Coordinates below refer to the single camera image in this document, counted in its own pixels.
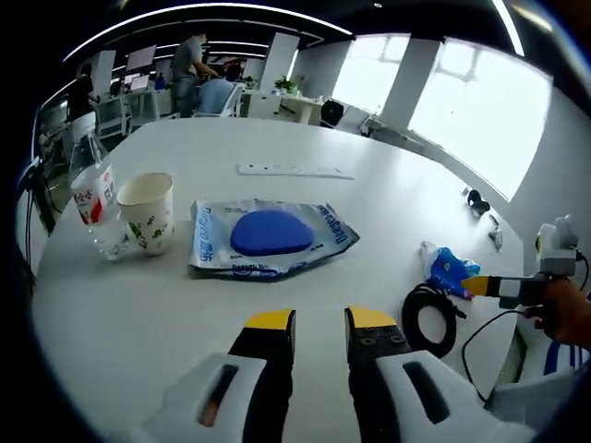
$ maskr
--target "white table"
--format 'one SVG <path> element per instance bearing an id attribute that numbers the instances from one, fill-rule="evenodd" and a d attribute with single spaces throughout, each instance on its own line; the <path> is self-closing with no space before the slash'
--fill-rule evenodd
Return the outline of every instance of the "white table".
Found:
<path id="1" fill-rule="evenodd" d="M 267 92 L 261 92 L 259 90 L 245 90 L 245 95 L 273 95 Z M 301 106 L 301 114 L 299 115 L 298 123 L 307 125 L 310 121 L 310 116 L 314 108 L 321 108 L 324 102 L 315 99 L 309 99 L 306 97 L 296 97 L 295 95 L 281 95 L 282 102 L 296 102 Z"/>
<path id="2" fill-rule="evenodd" d="M 147 171 L 173 176 L 174 250 L 107 262 L 70 201 L 45 248 L 32 306 L 57 379 L 104 434 L 158 411 L 164 390 L 207 355 L 227 352 L 253 313 L 292 307 L 294 394 L 284 441 L 357 442 L 344 308 L 354 303 L 400 318 L 404 297 L 423 280 L 422 240 L 448 245 L 485 273 L 523 271 L 521 241 L 498 217 L 504 246 L 495 251 L 487 236 L 491 223 L 472 217 L 462 181 L 437 163 L 368 138 L 266 120 L 167 120 L 131 134 L 112 160 L 120 184 Z M 236 172 L 240 162 L 338 166 L 356 180 L 243 176 Z M 332 262 L 286 281 L 191 280 L 189 206 L 195 198 L 330 202 L 361 240 Z M 463 373 L 459 348 L 500 310 L 494 300 L 454 302 L 468 320 L 458 320 L 457 343 L 443 361 Z M 514 325 L 513 316 L 503 317 L 468 349 L 484 395 L 497 379 Z"/>

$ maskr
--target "human hand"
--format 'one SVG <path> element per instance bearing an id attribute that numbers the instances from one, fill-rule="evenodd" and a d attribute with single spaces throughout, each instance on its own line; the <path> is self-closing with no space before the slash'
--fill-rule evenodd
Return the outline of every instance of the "human hand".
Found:
<path id="1" fill-rule="evenodd" d="M 551 339 L 591 346 L 591 303 L 572 281 L 550 281 L 542 306 L 529 307 L 524 315 L 535 318 L 535 328 L 544 330 Z"/>

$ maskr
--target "black cable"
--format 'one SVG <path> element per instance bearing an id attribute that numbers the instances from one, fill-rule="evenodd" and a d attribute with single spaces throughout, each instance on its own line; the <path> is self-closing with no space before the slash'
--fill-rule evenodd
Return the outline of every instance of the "black cable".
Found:
<path id="1" fill-rule="evenodd" d="M 587 260 L 587 257 L 585 257 L 583 255 L 583 253 L 581 253 L 579 251 L 577 251 L 577 255 L 581 256 L 581 259 L 585 263 L 585 267 L 586 267 L 585 279 L 583 280 L 583 284 L 581 285 L 581 289 L 580 289 L 580 291 L 582 291 L 585 288 L 585 285 L 587 284 L 587 280 L 589 279 L 589 260 Z"/>
<path id="2" fill-rule="evenodd" d="M 472 375 L 470 374 L 470 370 L 468 369 L 468 364 L 465 361 L 465 348 L 468 345 L 468 343 L 470 341 L 472 341 L 476 335 L 478 335 L 480 333 L 480 331 L 482 329 L 484 329 L 486 326 L 488 326 L 490 323 L 492 323 L 493 321 L 497 320 L 498 318 L 501 318 L 502 316 L 506 316 L 507 314 L 519 314 L 519 315 L 523 315 L 524 313 L 521 311 L 518 311 L 517 309 L 510 309 L 508 311 L 504 311 L 501 312 L 500 314 L 498 314 L 497 316 L 491 318 L 489 321 L 487 321 L 484 325 L 482 325 L 480 328 L 478 328 L 476 330 L 476 332 L 474 334 L 472 334 L 470 336 L 470 338 L 468 340 L 465 341 L 464 345 L 462 346 L 462 364 L 464 365 L 464 371 L 465 371 L 465 376 L 468 378 L 468 381 L 470 383 L 472 383 L 472 386 L 474 386 L 474 389 L 476 389 L 476 394 L 478 394 L 478 398 L 480 400 L 482 400 L 484 403 L 487 402 L 488 399 L 485 399 L 483 397 L 483 395 L 480 393 L 480 391 L 478 390 L 478 388 L 476 387 L 476 385 L 474 384 L 474 380 L 472 379 Z"/>
<path id="3" fill-rule="evenodd" d="M 440 311 L 445 320 L 445 335 L 439 343 L 428 340 L 421 332 L 418 313 L 425 306 L 431 306 Z M 403 332 L 408 345 L 413 351 L 429 351 L 438 358 L 447 355 L 455 344 L 456 316 L 465 318 L 465 314 L 447 298 L 444 291 L 432 288 L 426 283 L 419 284 L 406 296 L 403 304 Z"/>
<path id="4" fill-rule="evenodd" d="M 43 180 L 43 184 L 45 185 L 45 189 L 47 190 L 47 197 L 49 197 L 49 202 L 52 204 L 52 208 L 54 208 L 55 211 L 57 211 L 61 214 L 62 211 L 59 210 L 57 208 L 57 206 L 55 205 L 54 198 L 52 196 L 52 191 L 49 189 L 49 185 L 47 185 L 47 181 L 45 180 L 45 177 L 42 176 L 41 179 Z"/>

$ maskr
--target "plastic bag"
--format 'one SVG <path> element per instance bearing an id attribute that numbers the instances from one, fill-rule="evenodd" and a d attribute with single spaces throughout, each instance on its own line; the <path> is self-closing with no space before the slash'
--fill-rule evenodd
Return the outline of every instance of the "plastic bag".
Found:
<path id="1" fill-rule="evenodd" d="M 242 216 L 255 210 L 285 210 L 314 232 L 314 241 L 301 252 L 247 257 L 230 245 L 230 235 Z M 204 277 L 240 280 L 277 280 L 342 254 L 357 243 L 359 235 L 329 204 L 308 205 L 284 201 L 247 199 L 230 202 L 198 202 L 191 207 L 193 241 L 189 267 Z"/>
<path id="2" fill-rule="evenodd" d="M 466 300 L 472 299 L 472 293 L 464 289 L 462 280 L 478 275 L 480 266 L 477 263 L 462 260 L 449 247 L 431 242 L 421 242 L 420 256 L 425 281 L 429 285 Z"/>

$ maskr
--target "window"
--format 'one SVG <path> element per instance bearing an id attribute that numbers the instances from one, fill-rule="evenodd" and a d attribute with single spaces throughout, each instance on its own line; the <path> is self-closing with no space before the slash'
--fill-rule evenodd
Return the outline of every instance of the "window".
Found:
<path id="1" fill-rule="evenodd" d="M 536 154 L 550 94 L 551 78 L 524 61 L 448 40 L 409 129 L 511 200 Z"/>
<path id="2" fill-rule="evenodd" d="M 409 37 L 368 35 L 351 43 L 332 96 L 379 114 L 398 74 Z"/>

